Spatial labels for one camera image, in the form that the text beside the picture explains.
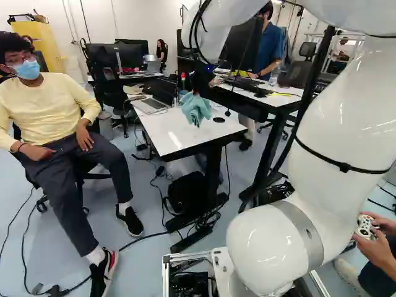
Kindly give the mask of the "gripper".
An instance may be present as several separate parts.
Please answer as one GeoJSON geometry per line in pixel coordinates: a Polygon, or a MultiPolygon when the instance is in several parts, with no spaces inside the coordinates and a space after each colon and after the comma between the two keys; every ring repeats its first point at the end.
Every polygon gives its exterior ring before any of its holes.
{"type": "Polygon", "coordinates": [[[209,88],[209,84],[215,77],[213,65],[206,64],[200,60],[195,62],[193,74],[193,92],[203,93],[209,88]]]}

